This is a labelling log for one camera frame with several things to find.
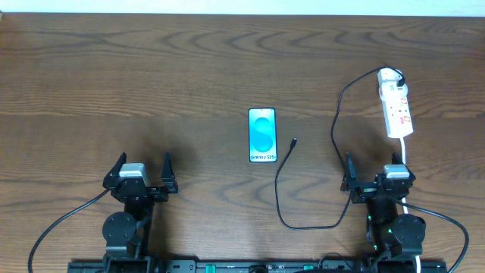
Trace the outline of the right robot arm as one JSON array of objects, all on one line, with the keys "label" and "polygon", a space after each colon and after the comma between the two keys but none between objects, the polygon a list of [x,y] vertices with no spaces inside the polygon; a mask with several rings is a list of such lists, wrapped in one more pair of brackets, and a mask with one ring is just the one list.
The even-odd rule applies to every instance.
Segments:
[{"label": "right robot arm", "polygon": [[346,170],[340,189],[351,202],[367,207],[367,238],[375,254],[367,258],[371,272],[415,272],[415,257],[422,254],[426,223],[413,214],[398,213],[397,202],[409,194],[415,176],[397,154],[372,182],[358,181],[352,157],[346,154]]}]

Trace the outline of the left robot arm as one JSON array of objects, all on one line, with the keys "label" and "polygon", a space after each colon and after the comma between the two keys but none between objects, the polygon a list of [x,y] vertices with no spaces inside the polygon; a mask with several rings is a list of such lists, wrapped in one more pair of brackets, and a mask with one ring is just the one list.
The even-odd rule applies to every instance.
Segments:
[{"label": "left robot arm", "polygon": [[102,186],[124,204],[122,212],[108,216],[102,227],[106,241],[103,272],[152,273],[164,270],[158,258],[148,254],[149,234],[155,203],[167,202],[178,192],[169,153],[164,156],[161,172],[163,184],[150,187],[143,163],[128,163],[122,153],[105,175]]}]

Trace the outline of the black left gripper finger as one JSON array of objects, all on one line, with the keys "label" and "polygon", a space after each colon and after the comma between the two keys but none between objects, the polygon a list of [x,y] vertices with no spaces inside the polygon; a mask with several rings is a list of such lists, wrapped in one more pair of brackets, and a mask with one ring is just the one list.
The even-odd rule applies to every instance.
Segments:
[{"label": "black left gripper finger", "polygon": [[164,156],[164,164],[161,171],[161,181],[164,183],[164,187],[168,193],[178,193],[178,183],[171,167],[171,157],[169,152],[166,152]]},{"label": "black left gripper finger", "polygon": [[127,154],[125,152],[122,152],[120,154],[120,157],[114,164],[114,166],[111,168],[111,170],[105,175],[102,186],[105,189],[113,189],[115,188],[120,182],[120,170],[122,166],[127,162]]}]

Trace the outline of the blue Galaxy smartphone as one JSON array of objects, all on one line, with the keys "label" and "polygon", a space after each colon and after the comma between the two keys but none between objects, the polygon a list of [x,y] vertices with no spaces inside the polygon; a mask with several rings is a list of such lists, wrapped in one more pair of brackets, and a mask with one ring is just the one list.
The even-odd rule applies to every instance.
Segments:
[{"label": "blue Galaxy smartphone", "polygon": [[249,161],[277,161],[277,126],[274,108],[249,109]]}]

